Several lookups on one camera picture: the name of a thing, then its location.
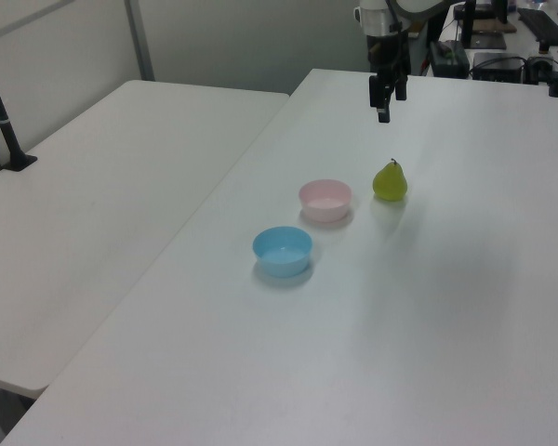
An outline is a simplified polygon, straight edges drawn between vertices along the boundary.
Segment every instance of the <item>wall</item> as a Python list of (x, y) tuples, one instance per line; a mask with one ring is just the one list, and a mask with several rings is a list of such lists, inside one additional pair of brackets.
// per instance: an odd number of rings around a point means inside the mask
[(155, 79), (291, 94), (312, 68), (367, 72), (359, 0), (140, 0)]
[(139, 78), (123, 0), (75, 0), (0, 37), (0, 94), (24, 151)]

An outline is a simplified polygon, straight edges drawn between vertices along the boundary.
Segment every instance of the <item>bowl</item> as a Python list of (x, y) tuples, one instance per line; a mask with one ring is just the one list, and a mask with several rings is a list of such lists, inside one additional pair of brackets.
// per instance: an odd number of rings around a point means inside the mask
[(292, 277), (308, 267), (312, 238), (304, 230), (279, 226), (257, 235), (252, 249), (267, 274), (273, 277)]
[(310, 220), (329, 223), (347, 215), (352, 190), (336, 179), (317, 179), (302, 186), (299, 200), (304, 216)]

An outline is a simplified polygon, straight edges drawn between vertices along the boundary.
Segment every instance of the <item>pear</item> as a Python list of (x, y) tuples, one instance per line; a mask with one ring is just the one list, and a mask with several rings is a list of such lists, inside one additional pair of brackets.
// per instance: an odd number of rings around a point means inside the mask
[(392, 162), (376, 174), (372, 182), (372, 189), (377, 197), (389, 202), (403, 200), (407, 193), (407, 180), (403, 175), (401, 165), (393, 158)]

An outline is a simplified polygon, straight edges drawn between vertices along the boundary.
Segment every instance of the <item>pink bowl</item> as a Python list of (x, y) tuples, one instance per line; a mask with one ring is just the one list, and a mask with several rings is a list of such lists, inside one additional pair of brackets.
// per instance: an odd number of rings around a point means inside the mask
[(328, 223), (347, 215), (352, 190), (347, 184), (335, 179), (317, 179), (299, 190), (299, 200), (307, 218)]

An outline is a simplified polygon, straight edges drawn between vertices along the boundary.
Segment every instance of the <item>white table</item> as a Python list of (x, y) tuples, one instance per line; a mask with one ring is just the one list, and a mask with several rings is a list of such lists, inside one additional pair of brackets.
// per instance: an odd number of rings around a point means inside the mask
[(0, 172), (0, 387), (52, 382), (286, 99), (130, 82)]
[[(545, 11), (555, 23), (558, 24), (558, 0), (549, 0), (543, 3), (534, 3), (528, 0), (517, 0), (517, 7), (524, 7), (528, 9), (541, 9)], [(522, 58), (529, 58), (531, 56), (538, 56), (538, 49), (539, 49), (539, 42), (536, 41), (536, 36), (531, 33), (529, 28), (525, 26), (525, 24), (519, 20), (519, 13), (512, 12), (508, 14), (508, 21), (509, 23), (513, 24), (517, 32), (516, 33), (505, 33), (504, 40), (506, 42), (507, 49), (499, 50), (499, 49), (466, 49), (467, 57), (470, 62), (470, 67), (473, 66), (473, 56), (475, 53), (478, 52), (487, 52), (487, 53), (500, 53), (500, 52), (507, 52), (507, 53), (514, 53)], [(460, 26), (457, 27), (458, 23), (453, 21), (453, 7), (449, 8), (448, 16), (446, 17), (445, 21), (445, 28), (440, 35), (439, 40), (441, 42), (447, 40), (460, 40), (461, 38), (461, 29)], [(552, 56), (554, 60), (558, 62), (558, 46), (551, 46), (550, 52), (548, 56)], [(554, 64), (554, 69), (558, 71), (558, 65)]]
[[(391, 157), (405, 203), (373, 198)], [(319, 177), (343, 222), (299, 216)], [(275, 225), (312, 235), (302, 276), (255, 267)], [(558, 99), (411, 77), (380, 125), (367, 74), (313, 71), (3, 446), (28, 444), (558, 445)]]

